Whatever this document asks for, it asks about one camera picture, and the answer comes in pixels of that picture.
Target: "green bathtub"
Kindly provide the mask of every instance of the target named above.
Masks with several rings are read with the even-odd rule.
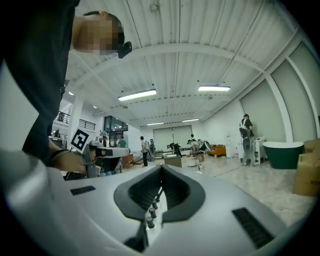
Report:
[[[296,169],[299,155],[304,151],[303,142],[263,143],[265,154],[274,169]]]

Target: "fluorescent light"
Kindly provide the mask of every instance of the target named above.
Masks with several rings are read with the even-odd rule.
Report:
[[[199,118],[196,119],[189,119],[189,120],[183,120],[182,122],[192,122],[192,121],[199,121]]]
[[[215,91],[215,92],[228,92],[230,91],[229,86],[220,86],[220,85],[201,85],[199,86],[199,92],[205,91]]]
[[[145,90],[145,91],[140,91],[137,93],[129,94],[126,96],[121,96],[121,97],[118,97],[118,100],[121,102],[124,102],[124,101],[128,101],[128,100],[141,98],[141,97],[145,97],[145,96],[150,96],[150,95],[156,95],[156,94],[157,94],[156,89],[151,89],[151,90]]]
[[[156,122],[156,123],[147,123],[147,126],[156,126],[156,125],[163,125],[164,122]]]

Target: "floor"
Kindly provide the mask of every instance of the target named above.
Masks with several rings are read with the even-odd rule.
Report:
[[[164,164],[163,159],[149,162],[149,165]],[[315,201],[315,197],[292,193],[295,181],[295,170],[279,170],[271,168],[269,162],[259,166],[242,166],[237,158],[205,156],[203,164],[204,175],[216,177],[233,183],[268,206],[282,221],[290,226],[303,218]],[[127,172],[141,168],[135,165]],[[187,167],[185,157],[182,158],[182,168]]]

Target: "balcony railing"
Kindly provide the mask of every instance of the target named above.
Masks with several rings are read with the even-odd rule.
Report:
[[[55,120],[57,120],[58,122],[61,122],[61,123],[69,124],[70,123],[70,115],[59,111]],[[94,131],[96,128],[96,124],[93,122],[88,122],[83,119],[79,119],[79,127]]]

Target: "white ceiling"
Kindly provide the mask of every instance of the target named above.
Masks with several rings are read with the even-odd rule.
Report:
[[[203,120],[263,73],[295,33],[297,27],[283,21],[270,2],[81,0],[77,15],[116,15],[133,51],[123,59],[71,51],[67,88],[136,127]],[[158,10],[151,12],[151,5]],[[198,92],[199,85],[215,84],[231,90]],[[152,88],[154,96],[118,100]]]

